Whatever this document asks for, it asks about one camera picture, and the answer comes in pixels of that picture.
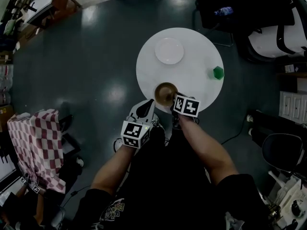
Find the black shirt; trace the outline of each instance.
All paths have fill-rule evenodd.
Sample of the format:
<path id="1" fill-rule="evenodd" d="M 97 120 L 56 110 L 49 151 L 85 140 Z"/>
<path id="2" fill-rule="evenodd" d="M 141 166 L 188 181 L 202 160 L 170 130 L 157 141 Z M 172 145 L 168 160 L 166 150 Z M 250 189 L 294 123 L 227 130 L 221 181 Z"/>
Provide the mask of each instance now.
<path id="1" fill-rule="evenodd" d="M 143 147 L 115 198 L 88 190 L 71 229 L 224 230 L 226 212 L 244 221 L 244 230 L 267 227 L 267 208 L 250 175 L 231 175 L 214 186 L 192 148 L 180 142 Z"/>

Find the gray floor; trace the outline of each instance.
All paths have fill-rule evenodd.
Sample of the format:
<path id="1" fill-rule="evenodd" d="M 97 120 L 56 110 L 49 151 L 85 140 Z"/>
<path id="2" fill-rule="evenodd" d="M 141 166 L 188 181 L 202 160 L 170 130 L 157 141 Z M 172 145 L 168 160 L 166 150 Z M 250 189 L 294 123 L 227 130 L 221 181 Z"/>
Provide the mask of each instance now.
<path id="1" fill-rule="evenodd" d="M 142 45 L 171 27 L 192 29 L 195 0 L 112 0 L 89 7 L 50 27 L 19 50 L 14 58 L 12 103 L 17 112 L 56 108 L 72 114 L 70 134 L 80 143 L 85 167 L 72 190 L 89 185 L 113 155 L 131 107 L 144 99 L 135 75 Z M 200 16 L 195 30 L 205 33 Z M 216 32 L 209 39 L 226 40 Z M 273 66 L 242 59 L 236 46 L 217 46 L 225 69 L 224 85 L 215 102 L 199 115 L 201 127 L 219 142 L 235 135 L 248 109 L 278 115 L 279 86 Z M 171 115 L 156 112 L 171 131 Z M 254 177 L 263 191 L 268 165 L 260 148 L 242 134 L 225 144 L 240 173 Z M 85 190 L 66 205 L 73 218 Z"/>

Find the white cabinet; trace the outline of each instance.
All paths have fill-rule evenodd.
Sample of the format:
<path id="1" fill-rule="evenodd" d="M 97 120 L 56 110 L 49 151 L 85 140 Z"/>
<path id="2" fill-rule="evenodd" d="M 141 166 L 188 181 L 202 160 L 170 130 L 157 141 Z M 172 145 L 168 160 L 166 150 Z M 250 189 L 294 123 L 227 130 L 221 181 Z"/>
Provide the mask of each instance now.
<path id="1" fill-rule="evenodd" d="M 307 94 L 281 92 L 279 116 L 299 124 L 307 123 Z"/>

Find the printed graphic on shirt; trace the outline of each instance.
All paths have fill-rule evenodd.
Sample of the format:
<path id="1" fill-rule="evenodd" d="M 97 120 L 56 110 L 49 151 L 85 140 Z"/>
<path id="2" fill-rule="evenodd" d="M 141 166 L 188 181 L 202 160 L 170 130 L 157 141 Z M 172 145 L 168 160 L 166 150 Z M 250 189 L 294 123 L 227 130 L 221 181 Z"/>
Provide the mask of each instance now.
<path id="1" fill-rule="evenodd" d="M 125 208 L 124 198 L 114 201 L 109 205 L 104 213 L 102 213 L 101 220 L 114 221 L 116 217 L 120 216 L 120 212 L 123 212 Z"/>

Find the white box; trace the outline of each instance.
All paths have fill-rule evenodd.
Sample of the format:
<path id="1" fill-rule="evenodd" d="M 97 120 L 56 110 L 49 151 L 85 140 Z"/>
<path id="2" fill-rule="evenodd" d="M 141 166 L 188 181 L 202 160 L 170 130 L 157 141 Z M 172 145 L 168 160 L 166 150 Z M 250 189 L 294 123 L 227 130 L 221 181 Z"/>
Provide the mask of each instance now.
<path id="1" fill-rule="evenodd" d="M 200 111 L 201 102 L 182 95 L 177 95 L 174 111 L 184 116 L 197 117 Z"/>
<path id="2" fill-rule="evenodd" d="M 140 149 L 149 141 L 150 126 L 124 121 L 120 136 L 124 145 Z"/>

